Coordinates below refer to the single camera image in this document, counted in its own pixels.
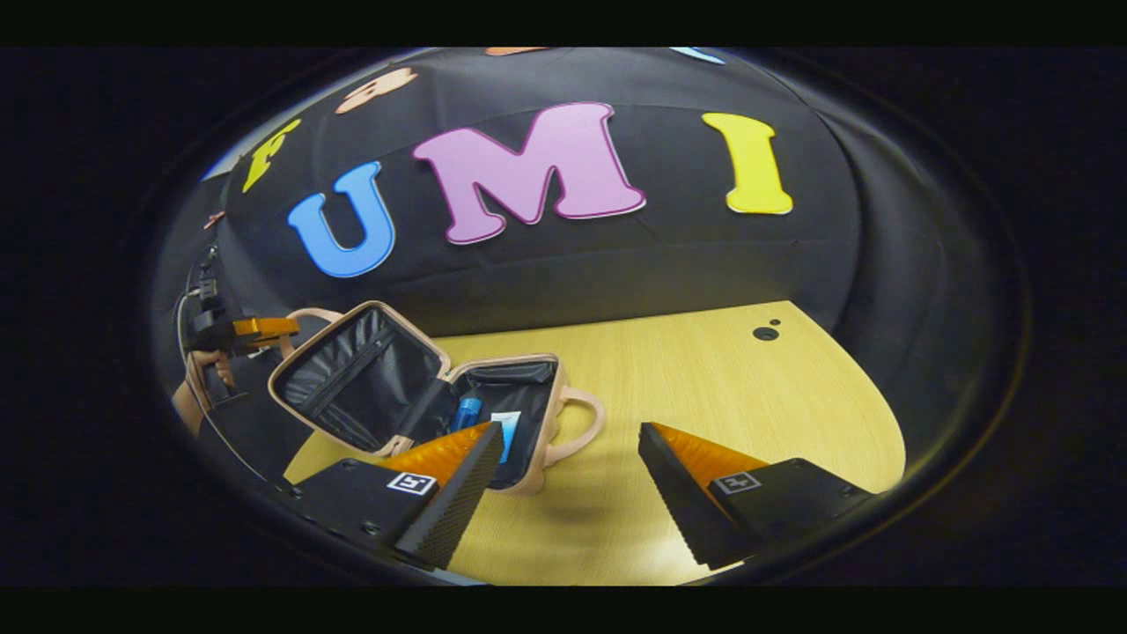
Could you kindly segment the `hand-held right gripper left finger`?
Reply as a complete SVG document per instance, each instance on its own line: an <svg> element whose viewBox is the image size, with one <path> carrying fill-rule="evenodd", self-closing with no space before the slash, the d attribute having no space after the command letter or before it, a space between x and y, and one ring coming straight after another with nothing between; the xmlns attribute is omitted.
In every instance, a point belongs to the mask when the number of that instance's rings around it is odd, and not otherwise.
<svg viewBox="0 0 1127 634"><path fill-rule="evenodd" d="M378 557L447 568L499 465L502 425L482 423L384 465L341 459L291 489L301 517Z"/></svg>

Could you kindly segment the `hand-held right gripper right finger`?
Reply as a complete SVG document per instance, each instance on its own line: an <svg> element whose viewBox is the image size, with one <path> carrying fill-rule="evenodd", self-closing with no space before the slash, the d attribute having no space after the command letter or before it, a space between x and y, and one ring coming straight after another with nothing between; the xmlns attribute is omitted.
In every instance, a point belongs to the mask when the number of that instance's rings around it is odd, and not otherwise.
<svg viewBox="0 0 1127 634"><path fill-rule="evenodd" d="M672 426L640 426L637 453L699 564L789 550L873 494L804 458L769 464Z"/></svg>

